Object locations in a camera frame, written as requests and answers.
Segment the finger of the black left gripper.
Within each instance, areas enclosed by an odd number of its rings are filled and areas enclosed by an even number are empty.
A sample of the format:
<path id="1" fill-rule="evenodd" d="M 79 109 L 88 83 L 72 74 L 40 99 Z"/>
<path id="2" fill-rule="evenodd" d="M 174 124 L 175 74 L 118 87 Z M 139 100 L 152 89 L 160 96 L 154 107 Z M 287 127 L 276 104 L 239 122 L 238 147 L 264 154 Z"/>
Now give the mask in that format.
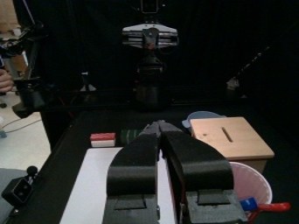
<path id="1" fill-rule="evenodd" d="M 150 31 L 148 29 L 143 29 L 143 48 L 148 48 L 150 40 Z"/>
<path id="2" fill-rule="evenodd" d="M 156 40 L 159 38 L 159 30 L 156 28 L 150 29 L 150 48 L 156 48 Z"/>

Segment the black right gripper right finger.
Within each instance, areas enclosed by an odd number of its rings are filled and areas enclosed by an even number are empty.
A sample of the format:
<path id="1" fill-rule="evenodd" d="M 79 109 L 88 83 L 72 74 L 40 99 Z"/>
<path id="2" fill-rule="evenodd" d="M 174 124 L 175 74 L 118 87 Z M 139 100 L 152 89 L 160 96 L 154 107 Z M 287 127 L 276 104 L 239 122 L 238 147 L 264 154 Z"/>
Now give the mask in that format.
<path id="1" fill-rule="evenodd" d="M 207 143 L 159 122 L 180 224 L 247 224 L 230 161 Z"/>

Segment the person's hand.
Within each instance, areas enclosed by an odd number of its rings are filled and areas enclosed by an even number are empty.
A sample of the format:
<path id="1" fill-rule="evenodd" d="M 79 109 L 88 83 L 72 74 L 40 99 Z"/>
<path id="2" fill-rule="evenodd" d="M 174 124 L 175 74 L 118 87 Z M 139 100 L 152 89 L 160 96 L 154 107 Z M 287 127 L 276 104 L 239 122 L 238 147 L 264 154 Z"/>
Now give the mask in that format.
<path id="1" fill-rule="evenodd" d="M 0 69 L 0 93 L 11 91 L 13 85 L 15 82 L 11 74 L 4 69 Z"/>

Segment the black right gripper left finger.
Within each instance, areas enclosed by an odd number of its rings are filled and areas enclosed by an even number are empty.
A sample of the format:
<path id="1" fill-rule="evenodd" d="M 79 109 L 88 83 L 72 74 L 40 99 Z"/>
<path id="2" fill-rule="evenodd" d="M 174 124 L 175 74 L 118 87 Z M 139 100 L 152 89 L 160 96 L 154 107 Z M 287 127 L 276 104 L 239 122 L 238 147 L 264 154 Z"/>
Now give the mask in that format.
<path id="1" fill-rule="evenodd" d="M 101 224 L 159 224 L 159 143 L 159 124 L 152 122 L 115 155 Z"/>

